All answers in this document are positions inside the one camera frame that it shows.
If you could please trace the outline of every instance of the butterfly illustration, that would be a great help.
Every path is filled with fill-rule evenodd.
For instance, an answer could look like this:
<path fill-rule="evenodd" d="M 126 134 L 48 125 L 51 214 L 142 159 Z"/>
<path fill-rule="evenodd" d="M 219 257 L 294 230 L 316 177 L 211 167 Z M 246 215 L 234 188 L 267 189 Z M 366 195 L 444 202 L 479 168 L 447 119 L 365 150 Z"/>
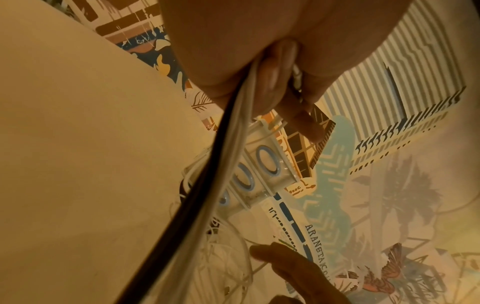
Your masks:
<path fill-rule="evenodd" d="M 368 274 L 363 279 L 362 288 L 370 292 L 386 293 L 390 296 L 393 303 L 397 303 L 399 296 L 394 294 L 396 290 L 391 280 L 402 276 L 402 266 L 402 244 L 397 243 L 390 248 L 388 263 L 381 269 L 380 278 L 375 277 L 374 273 L 367 267 Z M 358 279 L 359 275 L 353 271 L 349 271 L 348 274 L 340 274 L 337 277 Z"/>

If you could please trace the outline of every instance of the black cable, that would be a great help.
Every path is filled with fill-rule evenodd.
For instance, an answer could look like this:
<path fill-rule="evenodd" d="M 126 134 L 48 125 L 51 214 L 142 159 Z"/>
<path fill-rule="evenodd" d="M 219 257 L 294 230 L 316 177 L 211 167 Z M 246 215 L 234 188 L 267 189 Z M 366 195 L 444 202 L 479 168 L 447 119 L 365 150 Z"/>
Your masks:
<path fill-rule="evenodd" d="M 175 217 L 173 217 L 173 220 L 163 232 L 161 238 L 157 241 L 143 264 L 116 300 L 116 304 L 140 303 L 152 285 L 160 277 L 169 261 L 173 258 L 175 252 L 197 219 L 217 175 L 235 100 L 246 77 L 247 74 L 245 74 L 244 78 L 240 81 L 228 101 L 213 142 L 210 158 L 201 171 L 200 176 L 193 184 L 183 204 L 181 204 Z"/>

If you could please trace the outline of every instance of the skin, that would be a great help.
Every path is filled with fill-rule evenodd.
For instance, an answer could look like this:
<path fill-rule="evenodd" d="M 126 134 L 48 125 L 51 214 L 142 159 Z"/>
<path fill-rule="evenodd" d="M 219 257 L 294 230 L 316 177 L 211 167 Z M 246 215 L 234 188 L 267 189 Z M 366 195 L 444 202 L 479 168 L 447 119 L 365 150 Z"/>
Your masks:
<path fill-rule="evenodd" d="M 290 283 L 306 304 L 351 304 L 343 293 L 330 284 L 320 267 L 282 244 L 251 246 L 250 255 L 270 263 L 273 271 Z M 283 295 L 270 301 L 270 304 L 300 303 Z"/>
<path fill-rule="evenodd" d="M 249 63 L 257 73 L 254 115 L 274 108 L 312 142 L 323 129 L 312 104 L 389 35 L 411 0 L 159 0 L 173 51 L 188 77 L 225 107 Z M 295 62 L 300 101 L 287 89 Z"/>

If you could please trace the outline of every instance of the blue ring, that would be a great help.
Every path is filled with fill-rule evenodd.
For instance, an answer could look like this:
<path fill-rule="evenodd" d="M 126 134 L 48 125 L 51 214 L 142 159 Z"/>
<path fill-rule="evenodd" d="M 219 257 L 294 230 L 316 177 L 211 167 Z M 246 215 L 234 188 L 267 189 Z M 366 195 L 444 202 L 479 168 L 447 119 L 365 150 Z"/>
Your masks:
<path fill-rule="evenodd" d="M 241 189 L 243 189 L 247 192 L 252 191 L 255 188 L 254 176 L 252 175 L 250 170 L 247 168 L 247 166 L 245 166 L 244 164 L 239 163 L 238 167 L 240 168 L 241 171 L 243 171 L 245 173 L 246 177 L 248 178 L 248 181 L 250 182 L 250 185 L 247 185 L 247 184 L 243 183 L 241 180 L 239 180 L 239 177 L 237 175 L 233 176 L 233 181 Z"/>
<path fill-rule="evenodd" d="M 266 166 L 265 164 L 262 162 L 262 159 L 260 158 L 260 151 L 265 151 L 266 153 L 268 153 L 268 155 L 270 156 L 270 158 L 273 160 L 273 162 L 275 163 L 275 171 L 270 171 Z M 258 162 L 258 164 L 260 165 L 260 167 L 265 171 L 266 174 L 270 175 L 271 177 L 275 177 L 275 176 L 279 176 L 280 175 L 280 160 L 279 158 L 275 155 L 274 151 L 267 147 L 267 146 L 259 146 L 257 149 L 256 149 L 256 160 Z"/>
<path fill-rule="evenodd" d="M 220 198 L 220 201 L 218 203 L 220 204 L 220 206 L 228 206 L 230 204 L 230 194 L 228 191 L 225 190 L 223 196 Z"/>

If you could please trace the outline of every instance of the beige surface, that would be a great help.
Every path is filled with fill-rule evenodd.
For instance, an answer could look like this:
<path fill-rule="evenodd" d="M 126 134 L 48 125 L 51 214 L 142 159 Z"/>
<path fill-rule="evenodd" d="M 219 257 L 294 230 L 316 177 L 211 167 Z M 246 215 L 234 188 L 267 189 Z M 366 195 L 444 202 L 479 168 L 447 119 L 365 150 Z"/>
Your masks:
<path fill-rule="evenodd" d="M 112 302 L 211 136 L 170 79 L 39 0 L 0 2 L 0 41 L 0 302 Z"/>

